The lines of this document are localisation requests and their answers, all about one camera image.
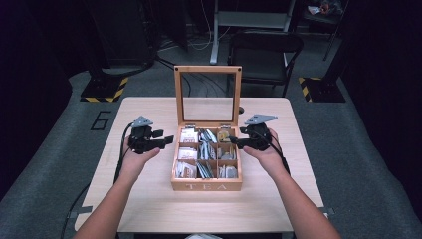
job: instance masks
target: hand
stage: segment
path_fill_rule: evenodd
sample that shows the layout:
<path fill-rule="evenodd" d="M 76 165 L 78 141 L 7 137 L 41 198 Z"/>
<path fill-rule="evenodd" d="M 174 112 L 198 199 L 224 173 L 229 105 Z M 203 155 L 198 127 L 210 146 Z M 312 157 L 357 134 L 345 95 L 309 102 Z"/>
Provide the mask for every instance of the hand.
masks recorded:
<path fill-rule="evenodd" d="M 144 154 L 137 154 L 131 151 L 128 146 L 128 137 L 124 140 L 123 153 L 125 153 L 123 158 L 123 164 L 120 170 L 119 179 L 124 178 L 131 183 L 135 183 L 139 178 L 140 173 L 142 172 L 145 164 L 159 154 L 160 149 L 154 148 Z"/>
<path fill-rule="evenodd" d="M 272 136 L 272 144 L 275 147 L 278 147 L 277 133 L 270 128 L 269 130 Z M 244 146 L 243 150 L 249 155 L 257 158 L 264 170 L 266 170 L 273 179 L 276 175 L 280 175 L 282 173 L 288 174 L 283 166 L 283 162 L 279 154 L 271 146 L 264 151 L 259 151 L 249 146 Z"/>

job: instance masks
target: black curtain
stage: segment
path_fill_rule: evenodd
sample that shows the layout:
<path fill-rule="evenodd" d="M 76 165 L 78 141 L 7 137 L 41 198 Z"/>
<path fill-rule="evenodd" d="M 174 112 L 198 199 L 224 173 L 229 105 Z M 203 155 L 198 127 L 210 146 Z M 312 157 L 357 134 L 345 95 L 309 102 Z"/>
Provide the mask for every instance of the black curtain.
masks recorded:
<path fill-rule="evenodd" d="M 24 0 L 44 39 L 62 66 L 67 77 L 87 70 L 73 41 L 73 28 L 84 40 L 102 68 L 109 68 L 93 16 L 87 0 Z"/>
<path fill-rule="evenodd" d="M 417 1 L 374 4 L 349 43 L 342 80 L 389 170 L 422 219 L 422 22 Z M 358 6 L 351 8 L 355 14 Z"/>
<path fill-rule="evenodd" d="M 26 2 L 2 3 L 0 36 L 3 198 L 66 107 L 72 88 L 51 41 Z"/>

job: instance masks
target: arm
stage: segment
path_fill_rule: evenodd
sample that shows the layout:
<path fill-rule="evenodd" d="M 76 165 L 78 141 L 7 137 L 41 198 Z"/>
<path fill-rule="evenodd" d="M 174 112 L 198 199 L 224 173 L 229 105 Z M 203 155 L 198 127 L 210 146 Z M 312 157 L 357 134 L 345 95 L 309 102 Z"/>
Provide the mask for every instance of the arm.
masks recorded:
<path fill-rule="evenodd" d="M 124 151 L 127 150 L 127 139 Z M 75 238 L 114 238 L 130 191 L 145 164 L 159 153 L 155 148 L 144 154 L 128 151 L 124 156 L 120 176 L 100 205 L 77 232 Z"/>
<path fill-rule="evenodd" d="M 277 134 L 271 130 L 273 145 Z M 298 187 L 283 167 L 276 151 L 269 147 L 258 151 L 245 146 L 244 151 L 258 159 L 276 183 L 289 219 L 298 238 L 340 238 L 340 235 L 313 202 Z"/>

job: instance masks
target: finger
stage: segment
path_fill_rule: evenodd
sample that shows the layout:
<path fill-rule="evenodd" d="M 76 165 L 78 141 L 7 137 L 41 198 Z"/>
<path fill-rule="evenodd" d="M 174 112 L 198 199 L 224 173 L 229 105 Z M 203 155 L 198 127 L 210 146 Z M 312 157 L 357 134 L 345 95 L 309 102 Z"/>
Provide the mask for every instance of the finger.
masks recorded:
<path fill-rule="evenodd" d="M 143 156 L 146 160 L 150 160 L 150 159 L 152 159 L 153 157 L 157 156 L 157 155 L 159 154 L 159 152 L 160 152 L 159 147 L 156 147 L 156 148 L 154 148 L 154 149 L 152 149 L 152 150 L 150 150 L 150 151 L 148 151 L 148 152 L 144 153 L 142 156 Z"/>
<path fill-rule="evenodd" d="M 253 157 L 257 157 L 257 153 L 258 151 L 256 149 L 253 149 L 249 146 L 244 146 L 243 150 L 248 153 L 249 155 L 253 156 Z"/>
<path fill-rule="evenodd" d="M 270 130 L 270 133 L 274 138 L 279 139 L 279 136 L 277 135 L 277 133 L 272 128 L 269 127 L 268 129 Z"/>
<path fill-rule="evenodd" d="M 124 139 L 124 143 L 123 143 L 123 150 L 127 150 L 129 148 L 129 137 L 127 136 Z"/>

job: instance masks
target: glass pane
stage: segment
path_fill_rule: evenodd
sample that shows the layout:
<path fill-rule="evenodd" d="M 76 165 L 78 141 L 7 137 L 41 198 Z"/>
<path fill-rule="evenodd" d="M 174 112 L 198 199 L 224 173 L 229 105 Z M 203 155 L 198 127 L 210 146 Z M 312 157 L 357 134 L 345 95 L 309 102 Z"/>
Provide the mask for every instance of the glass pane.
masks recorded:
<path fill-rule="evenodd" d="M 233 120 L 233 74 L 182 73 L 181 77 L 184 120 Z M 231 78 L 229 91 L 228 78 Z"/>

